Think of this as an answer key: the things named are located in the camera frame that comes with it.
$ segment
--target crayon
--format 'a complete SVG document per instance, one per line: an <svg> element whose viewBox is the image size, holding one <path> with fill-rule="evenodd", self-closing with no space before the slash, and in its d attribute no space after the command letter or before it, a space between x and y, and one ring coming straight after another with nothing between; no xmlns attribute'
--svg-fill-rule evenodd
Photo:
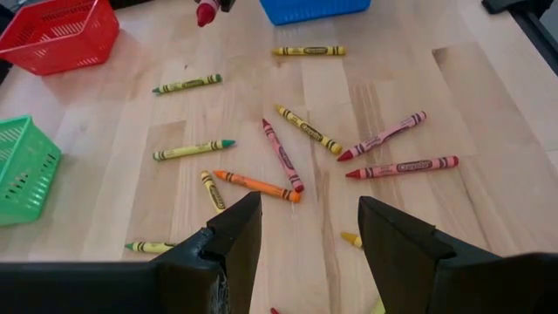
<svg viewBox="0 0 558 314"><path fill-rule="evenodd" d="M219 82L222 82L221 74L214 74L214 75L209 75L205 78L192 79L186 82L165 84L157 88L154 88L152 92L161 95L162 93L166 93L166 92L176 92L187 88L193 88L197 86L209 85L209 84L214 84Z"/></svg>
<svg viewBox="0 0 558 314"><path fill-rule="evenodd" d="M449 156L432 160L418 160L385 166L367 167L349 172L345 176L356 179L379 178L386 175L443 169L456 167L457 165L459 165L459 158L457 158L457 156Z"/></svg>
<svg viewBox="0 0 558 314"><path fill-rule="evenodd" d="M222 179L224 181L229 181L234 184L242 185L246 188L251 188L256 191L261 191L265 194L279 197L284 200L289 200L292 202L300 201L300 195L295 191L291 191L285 188L279 188L265 182L250 179L227 171L216 170L213 173L217 176L217 178Z"/></svg>
<svg viewBox="0 0 558 314"><path fill-rule="evenodd" d="M278 56L343 56L345 47L279 47L272 49L271 52Z"/></svg>
<svg viewBox="0 0 558 314"><path fill-rule="evenodd" d="M210 141L208 143L198 144L195 146L180 147L180 148L170 149L166 151L155 152L153 153L153 158L156 161L162 161L171 158L187 156L191 154L212 152L214 150L230 147L234 143L235 142L233 140Z"/></svg>
<svg viewBox="0 0 558 314"><path fill-rule="evenodd" d="M296 173L295 167L293 166L292 162L290 162L289 156L285 149L281 145L279 138L273 127L269 124L268 121L262 119L263 124L263 131L267 135L269 141L271 142L271 146L273 150L276 152L277 157L279 157L279 161L281 162L282 168L285 170L285 173L289 177L290 184L293 185L293 188L296 192L301 193L304 190L303 182L300 180L300 177Z"/></svg>
<svg viewBox="0 0 558 314"><path fill-rule="evenodd" d="M204 186L206 186L206 189L208 190L209 193L209 198L211 199L211 202L213 203L213 207L215 207L217 213L220 214L225 209L227 209L225 207L225 202L223 201L223 198L219 194L219 190L217 189L215 182L213 182L213 178L211 178L211 174L209 174L209 172L207 171L201 172L201 182L203 183Z"/></svg>
<svg viewBox="0 0 558 314"><path fill-rule="evenodd" d="M161 254L172 249L175 245L175 243L166 242L132 242L125 245L125 248L134 252Z"/></svg>
<svg viewBox="0 0 558 314"><path fill-rule="evenodd" d="M374 305L374 308L372 308L371 314L385 314L384 302L382 302L381 298L378 299L376 305Z"/></svg>
<svg viewBox="0 0 558 314"><path fill-rule="evenodd" d="M332 153L339 154L343 150L341 145L337 144L329 137L319 133L313 126L310 125L310 123L304 121L303 119L300 119L300 117L296 116L289 109L286 109L281 105L276 105L276 110L288 122L294 124L295 126L298 126L298 128L306 132L312 139L320 142L320 144L329 149Z"/></svg>
<svg viewBox="0 0 558 314"><path fill-rule="evenodd" d="M403 131L416 126L418 123L424 121L426 119L426 113L420 112L415 113L411 117L404 119L403 121L399 122L396 126L391 126L390 128L384 130L380 134L371 137L360 144L357 144L353 148L349 149L348 151L344 152L337 161L345 161L353 159L360 154L364 154L371 150L372 148L386 142L389 138L391 138L395 134L402 133Z"/></svg>
<svg viewBox="0 0 558 314"><path fill-rule="evenodd" d="M363 247L363 240L358 235L348 233L348 232L342 232L341 237L347 242L349 242L350 244L356 246L357 248Z"/></svg>

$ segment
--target red crayon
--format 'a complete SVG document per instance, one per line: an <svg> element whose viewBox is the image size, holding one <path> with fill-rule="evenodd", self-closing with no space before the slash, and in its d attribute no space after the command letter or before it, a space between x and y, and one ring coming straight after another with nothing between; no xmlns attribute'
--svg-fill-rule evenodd
<svg viewBox="0 0 558 314"><path fill-rule="evenodd" d="M405 174L425 170L456 167L459 165L457 156L441 157L432 160L418 160L377 167L367 167L349 172L345 176L356 179L379 178L386 175Z"/></svg>
<svg viewBox="0 0 558 314"><path fill-rule="evenodd" d="M300 180L300 177L296 173L295 167L293 166L292 162L290 162L289 156L285 152L285 149L282 147L276 132L265 119L262 119L262 124L263 131L271 142L271 146L276 152L277 157L279 157L282 168L285 170L285 173L289 177L290 184L293 185L293 189L295 189L296 192L301 193L304 190L303 182Z"/></svg>
<svg viewBox="0 0 558 314"><path fill-rule="evenodd" d="M416 126L418 123L424 121L425 119L426 119L425 112L415 113L411 117L399 122L399 124L397 124L396 126L391 126L385 129L380 134L371 137L360 144L357 144L356 146L354 146L353 148L349 149L348 151L344 152L341 156L339 156L339 158L337 158L337 161L350 160L359 156L360 154L364 154L369 150L371 150L372 148L386 142L393 135L402 133L403 131L413 126Z"/></svg>
<svg viewBox="0 0 558 314"><path fill-rule="evenodd" d="M195 12L198 16L198 26L203 27L213 22L220 7L220 0L201 0L198 10Z"/></svg>

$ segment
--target orange crayon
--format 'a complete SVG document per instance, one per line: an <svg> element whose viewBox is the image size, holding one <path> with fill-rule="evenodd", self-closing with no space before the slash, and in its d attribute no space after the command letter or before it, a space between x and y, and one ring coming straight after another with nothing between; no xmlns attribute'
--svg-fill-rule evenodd
<svg viewBox="0 0 558 314"><path fill-rule="evenodd" d="M238 175L238 174L233 174L233 173L230 173L230 172L227 172L227 171L215 170L213 173L219 179L222 179L224 181L229 181L229 182L234 183L234 184L242 185L246 188L251 188L251 189L254 189L256 191L261 191L265 194L272 195L272 196L275 196L275 197L279 197L279 198L282 198L284 200L289 200L289 201L292 201L292 202L299 202L300 201L300 195L297 192L288 190L286 188L279 188L279 187L276 187L276 186L271 185L271 184L266 183L266 182L257 181L257 180L250 179L250 178L247 178L245 176Z"/></svg>

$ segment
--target plastic basket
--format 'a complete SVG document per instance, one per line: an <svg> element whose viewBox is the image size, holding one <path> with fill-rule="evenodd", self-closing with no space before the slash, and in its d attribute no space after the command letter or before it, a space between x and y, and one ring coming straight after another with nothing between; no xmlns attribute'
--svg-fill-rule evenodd
<svg viewBox="0 0 558 314"><path fill-rule="evenodd" d="M0 37L0 58L46 75L104 63L119 34L108 0L52 0L22 8Z"/></svg>
<svg viewBox="0 0 558 314"><path fill-rule="evenodd" d="M61 157L30 116L0 122L0 225L40 216Z"/></svg>
<svg viewBox="0 0 558 314"><path fill-rule="evenodd" d="M302 22L368 9L371 0L260 0L271 23Z"/></svg>

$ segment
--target red basket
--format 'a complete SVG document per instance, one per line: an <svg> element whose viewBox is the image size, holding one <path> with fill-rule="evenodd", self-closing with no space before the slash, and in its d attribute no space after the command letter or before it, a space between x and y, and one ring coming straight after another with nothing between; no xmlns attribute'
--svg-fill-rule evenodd
<svg viewBox="0 0 558 314"><path fill-rule="evenodd" d="M108 0L52 0L21 9L0 37L0 58L46 75L104 63L119 34Z"/></svg>

